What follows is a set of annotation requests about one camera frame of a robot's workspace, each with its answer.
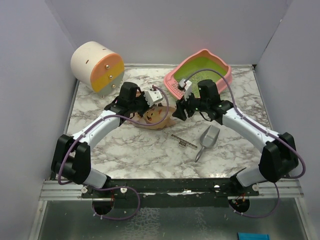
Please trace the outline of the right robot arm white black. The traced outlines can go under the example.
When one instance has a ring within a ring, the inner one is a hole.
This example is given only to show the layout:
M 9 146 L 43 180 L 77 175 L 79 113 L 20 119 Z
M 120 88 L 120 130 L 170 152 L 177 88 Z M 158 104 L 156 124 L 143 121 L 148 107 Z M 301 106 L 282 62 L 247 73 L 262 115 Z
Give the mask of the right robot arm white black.
M 208 121 L 234 130 L 261 152 L 257 166 L 245 168 L 231 177 L 229 189 L 234 195 L 242 195 L 252 184 L 276 183 L 298 166 L 292 135 L 276 133 L 245 116 L 232 102 L 221 100 L 212 80 L 202 80 L 197 86 L 199 97 L 193 94 L 190 80 L 182 79 L 178 83 L 178 89 L 184 94 L 176 101 L 173 117 L 185 121 L 196 112 L 206 113 Z

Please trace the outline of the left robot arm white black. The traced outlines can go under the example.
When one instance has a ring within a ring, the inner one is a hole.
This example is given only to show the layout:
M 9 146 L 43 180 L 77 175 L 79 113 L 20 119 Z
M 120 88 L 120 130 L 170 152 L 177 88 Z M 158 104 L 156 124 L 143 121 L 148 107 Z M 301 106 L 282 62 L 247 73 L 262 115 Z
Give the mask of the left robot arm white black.
M 156 89 L 141 91 L 137 84 L 125 82 L 119 95 L 92 123 L 72 136 L 63 134 L 58 138 L 51 164 L 58 183 L 89 185 L 97 196 L 106 197 L 111 190 L 110 177 L 92 168 L 91 150 L 131 114 L 143 115 L 161 99 L 162 94 Z

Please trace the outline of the grey metal scoop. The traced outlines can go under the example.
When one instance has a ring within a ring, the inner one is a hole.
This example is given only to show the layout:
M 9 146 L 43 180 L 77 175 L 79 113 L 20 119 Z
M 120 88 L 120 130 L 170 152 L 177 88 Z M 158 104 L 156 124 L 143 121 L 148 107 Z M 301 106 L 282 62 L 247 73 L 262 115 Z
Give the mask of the grey metal scoop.
M 220 128 L 210 125 L 200 136 L 201 149 L 197 153 L 194 162 L 197 163 L 206 149 L 211 149 L 217 142 Z

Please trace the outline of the beige cat litter bag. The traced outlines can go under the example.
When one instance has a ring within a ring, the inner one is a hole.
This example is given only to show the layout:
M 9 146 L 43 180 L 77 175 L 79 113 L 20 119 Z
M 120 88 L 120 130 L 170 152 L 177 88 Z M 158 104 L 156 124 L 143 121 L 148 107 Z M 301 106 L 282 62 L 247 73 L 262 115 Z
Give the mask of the beige cat litter bag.
M 133 117 L 133 120 L 135 122 L 141 123 L 141 124 L 154 124 L 158 123 L 157 125 L 152 125 L 152 126 L 145 126 L 133 122 L 129 122 L 130 124 L 134 125 L 135 127 L 138 128 L 143 128 L 143 129 L 149 129 L 149 130 L 162 130 L 165 128 L 172 127 L 176 124 L 176 121 L 172 118 L 172 113 L 176 110 L 176 107 L 169 106 L 168 114 L 166 115 L 166 118 L 158 123 L 160 120 L 162 120 L 167 112 L 167 106 L 162 105 L 159 103 L 158 105 L 155 105 L 153 108 L 149 109 L 143 117 L 139 116 L 136 114 Z

